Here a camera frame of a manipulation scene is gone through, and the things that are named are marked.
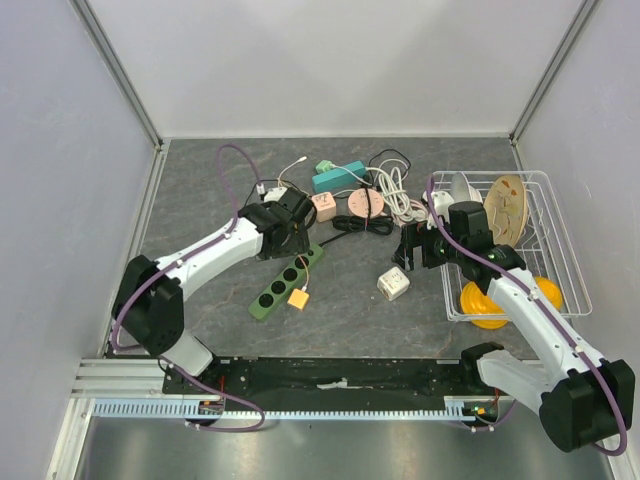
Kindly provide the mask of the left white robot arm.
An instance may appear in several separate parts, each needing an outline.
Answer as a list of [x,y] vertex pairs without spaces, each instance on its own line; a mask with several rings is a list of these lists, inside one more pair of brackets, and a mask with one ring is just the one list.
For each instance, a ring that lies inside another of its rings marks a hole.
[[309,196],[288,188],[275,201],[249,204],[220,229],[173,254],[151,260],[139,255],[126,266],[112,308],[114,350],[126,331],[149,355],[185,371],[185,382],[208,393],[219,382],[215,355],[184,322],[184,304],[210,280],[251,257],[290,257],[310,249]]

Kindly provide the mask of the green power strip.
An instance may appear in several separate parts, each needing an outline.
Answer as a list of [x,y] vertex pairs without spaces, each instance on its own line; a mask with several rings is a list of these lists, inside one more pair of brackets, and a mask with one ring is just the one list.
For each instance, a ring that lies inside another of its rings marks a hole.
[[295,257],[287,267],[261,292],[248,307],[249,314],[257,321],[264,321],[292,292],[307,284],[308,273],[322,259],[324,250],[312,244],[310,250]]

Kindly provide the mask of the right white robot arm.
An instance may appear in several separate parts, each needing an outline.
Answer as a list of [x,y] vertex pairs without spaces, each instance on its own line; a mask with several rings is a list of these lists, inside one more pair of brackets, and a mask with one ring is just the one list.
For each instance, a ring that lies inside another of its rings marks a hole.
[[477,394],[494,387],[536,413],[563,452],[592,445],[616,457],[628,447],[636,376],[624,360],[609,361],[584,340],[539,288],[523,258],[497,245],[484,207],[456,202],[443,218],[407,223],[393,260],[414,269],[414,250],[426,268],[455,264],[516,326],[536,353],[539,368],[485,343],[463,352],[458,381]]

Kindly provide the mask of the white cube adapter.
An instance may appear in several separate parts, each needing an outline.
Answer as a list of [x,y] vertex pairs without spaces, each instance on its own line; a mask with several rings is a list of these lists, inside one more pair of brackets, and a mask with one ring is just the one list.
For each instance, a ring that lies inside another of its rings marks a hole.
[[402,269],[394,266],[377,280],[377,288],[388,301],[394,301],[404,294],[410,286],[410,280]]

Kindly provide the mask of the orange charger plug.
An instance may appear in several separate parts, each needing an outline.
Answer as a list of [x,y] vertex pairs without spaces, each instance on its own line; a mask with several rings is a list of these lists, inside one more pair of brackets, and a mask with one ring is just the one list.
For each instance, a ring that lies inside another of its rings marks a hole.
[[295,288],[292,290],[287,300],[287,304],[302,311],[306,307],[309,298],[310,295],[305,289]]

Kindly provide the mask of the pink round socket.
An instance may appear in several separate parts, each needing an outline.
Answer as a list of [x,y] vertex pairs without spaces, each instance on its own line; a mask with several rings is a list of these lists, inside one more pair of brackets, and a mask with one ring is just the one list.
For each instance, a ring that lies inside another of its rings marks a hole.
[[382,195],[376,190],[360,188],[349,195],[347,208],[353,216],[376,218],[383,215],[385,202]]

